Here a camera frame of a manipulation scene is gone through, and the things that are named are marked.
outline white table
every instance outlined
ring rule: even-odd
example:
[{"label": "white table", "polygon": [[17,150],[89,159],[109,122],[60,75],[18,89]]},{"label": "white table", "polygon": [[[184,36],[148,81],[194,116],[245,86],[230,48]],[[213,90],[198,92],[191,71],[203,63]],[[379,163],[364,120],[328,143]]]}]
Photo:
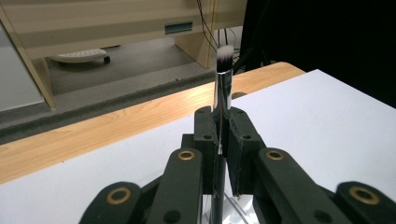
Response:
[{"label": "white table", "polygon": [[[321,185],[351,180],[396,201],[396,110],[313,71],[233,101],[268,147],[287,150]],[[145,185],[163,172],[193,116],[0,186],[0,223],[78,223],[105,186]]]}]

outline white tabletop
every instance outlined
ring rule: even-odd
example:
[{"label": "white tabletop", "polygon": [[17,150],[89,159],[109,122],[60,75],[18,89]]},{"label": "white tabletop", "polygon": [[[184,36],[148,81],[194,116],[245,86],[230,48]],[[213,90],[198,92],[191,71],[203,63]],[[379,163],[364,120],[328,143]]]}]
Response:
[{"label": "white tabletop", "polygon": [[[233,101],[268,147],[287,150],[321,186],[360,181],[396,201],[396,109],[313,71]],[[78,223],[107,185],[162,174],[192,115],[0,186],[0,223]]]}]

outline wall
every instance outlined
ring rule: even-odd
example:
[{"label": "wall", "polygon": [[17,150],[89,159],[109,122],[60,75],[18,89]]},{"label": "wall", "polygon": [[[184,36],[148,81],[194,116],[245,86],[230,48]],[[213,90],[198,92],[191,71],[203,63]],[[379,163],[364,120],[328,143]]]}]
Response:
[{"label": "wall", "polygon": [[43,97],[0,26],[0,111],[41,102]]}]

